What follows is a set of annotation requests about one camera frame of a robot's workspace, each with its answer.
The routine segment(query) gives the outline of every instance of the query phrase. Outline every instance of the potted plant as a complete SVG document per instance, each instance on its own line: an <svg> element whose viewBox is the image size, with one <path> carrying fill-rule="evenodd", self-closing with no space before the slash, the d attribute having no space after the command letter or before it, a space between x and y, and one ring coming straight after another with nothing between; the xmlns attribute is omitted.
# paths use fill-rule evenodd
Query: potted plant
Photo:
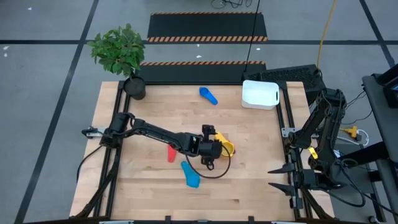
<svg viewBox="0 0 398 224"><path fill-rule="evenodd" d="M94 41L87 43L93 49L91 56L94 62L103 65L105 71L110 71L117 75L123 73L127 77L124 81L124 91L135 100L145 97L145 82L138 77L140 63L144 60L144 44L141 36L131 29L130 24L126 28L119 26L112 29L101 38L97 34Z"/></svg>

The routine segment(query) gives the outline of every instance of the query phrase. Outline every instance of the black plant pot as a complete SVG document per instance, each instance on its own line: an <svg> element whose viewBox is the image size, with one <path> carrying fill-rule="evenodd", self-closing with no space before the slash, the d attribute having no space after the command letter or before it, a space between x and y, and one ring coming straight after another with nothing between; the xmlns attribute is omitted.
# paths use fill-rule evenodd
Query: black plant pot
<svg viewBox="0 0 398 224"><path fill-rule="evenodd" d="M145 95L145 82L140 77L131 77L124 81L124 91L135 100L142 100Z"/></svg>

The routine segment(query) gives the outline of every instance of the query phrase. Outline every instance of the wooden tabletop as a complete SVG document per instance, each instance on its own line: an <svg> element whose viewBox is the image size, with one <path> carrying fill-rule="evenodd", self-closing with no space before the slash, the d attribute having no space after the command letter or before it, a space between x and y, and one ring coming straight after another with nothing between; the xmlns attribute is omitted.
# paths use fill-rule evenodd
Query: wooden tabletop
<svg viewBox="0 0 398 224"><path fill-rule="evenodd" d="M93 118L94 127L108 127L112 117L117 82L103 82ZM294 220L289 198L268 182L287 183L284 174L268 174L285 163L276 109L254 110L241 106L242 86L208 86L218 104L200 97L199 86L147 86L147 96L131 100L129 112L148 123L173 132L201 133L203 124L212 124L236 147L229 172L220 179L201 179L197 189L185 184L177 154L167 162L167 145L144 136L123 142L112 219L164 220ZM309 116L302 83L288 83L290 103L297 127ZM281 105L287 117L283 97ZM85 156L97 148L100 139L88 140ZM302 155L307 166L309 153ZM104 150L90 157L81 168L71 215L77 214L98 187ZM202 174L222 173L228 158L215 161L208 171L200 158L191 159ZM313 192L318 203L333 216L331 202L323 192ZM104 194L104 214L108 193Z"/></svg>

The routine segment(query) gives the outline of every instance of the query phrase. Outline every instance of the green plant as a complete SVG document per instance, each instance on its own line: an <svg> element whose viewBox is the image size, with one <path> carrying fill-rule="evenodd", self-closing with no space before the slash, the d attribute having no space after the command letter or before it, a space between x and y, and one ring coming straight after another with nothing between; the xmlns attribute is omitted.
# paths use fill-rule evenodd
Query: green plant
<svg viewBox="0 0 398 224"><path fill-rule="evenodd" d="M97 34L94 41L87 43L93 49L91 56L94 62L104 66L105 71L110 71L119 75L130 77L132 69L140 70L139 64L144 60L144 44L142 44L141 36L131 29L130 24L126 24L123 29L108 31L101 38L101 34Z"/></svg>

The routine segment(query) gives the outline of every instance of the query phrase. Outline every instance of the blue plastic toy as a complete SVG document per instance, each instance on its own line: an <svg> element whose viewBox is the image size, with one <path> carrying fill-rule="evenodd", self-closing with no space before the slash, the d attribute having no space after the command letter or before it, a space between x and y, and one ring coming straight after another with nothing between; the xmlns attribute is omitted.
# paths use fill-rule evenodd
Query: blue plastic toy
<svg viewBox="0 0 398 224"><path fill-rule="evenodd" d="M181 162L182 170L184 170L185 179L187 180L187 185L190 187L198 188L200 184L200 176L192 170L191 166L187 161Z"/></svg>
<svg viewBox="0 0 398 224"><path fill-rule="evenodd" d="M209 100L211 103L214 105L217 105L218 101L217 99L211 94L210 90L207 89L206 87L200 87L199 88L199 93L201 96L205 97L207 100Z"/></svg>

